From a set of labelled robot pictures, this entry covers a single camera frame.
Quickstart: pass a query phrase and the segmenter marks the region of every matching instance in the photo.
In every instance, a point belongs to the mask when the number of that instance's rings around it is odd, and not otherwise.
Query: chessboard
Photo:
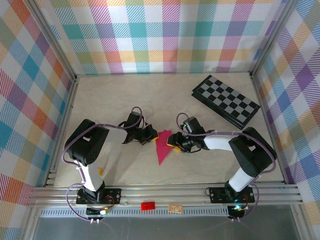
[[[241,130],[260,108],[258,104],[211,75],[192,92],[193,97]]]

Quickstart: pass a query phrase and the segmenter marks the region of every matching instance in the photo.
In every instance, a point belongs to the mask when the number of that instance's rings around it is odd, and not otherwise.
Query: colorful plaid backdrop
[[[23,0],[0,0],[0,240],[44,178],[71,80]]]
[[[300,0],[257,83],[289,181],[320,239],[319,0]]]
[[[285,0],[37,2],[76,72],[87,75],[247,72],[285,5]]]

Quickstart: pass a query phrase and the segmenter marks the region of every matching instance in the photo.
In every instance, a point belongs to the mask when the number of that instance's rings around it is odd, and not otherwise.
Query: small wooden block
[[[180,205],[169,205],[168,212],[182,214],[182,206]]]

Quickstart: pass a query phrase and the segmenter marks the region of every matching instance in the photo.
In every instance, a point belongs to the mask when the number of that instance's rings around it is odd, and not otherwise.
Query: vent grille
[[[78,214],[84,216],[85,208],[76,209]],[[114,207],[108,217],[200,217],[200,216],[228,216],[227,206],[184,207],[182,213],[168,212],[167,207],[157,207],[155,210],[141,211],[139,207]],[[68,208],[55,207],[41,210],[40,217],[76,217]]]

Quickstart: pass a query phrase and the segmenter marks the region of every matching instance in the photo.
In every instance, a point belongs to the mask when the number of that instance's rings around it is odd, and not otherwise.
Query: metal base plate
[[[77,192],[78,197],[76,198],[76,205],[88,205],[88,204],[99,204],[99,205],[119,205],[121,199],[121,188],[105,188],[104,189],[104,199],[99,203],[96,203],[89,198],[86,197],[82,188],[80,188]],[[110,202],[110,198],[107,196],[111,196],[114,199],[114,203]]]
[[[209,195],[210,202],[212,204],[246,204],[247,202],[255,202],[254,192],[251,187],[246,187],[245,189],[243,189],[243,191],[237,196],[236,199],[230,199],[226,195],[224,187],[210,187]]]

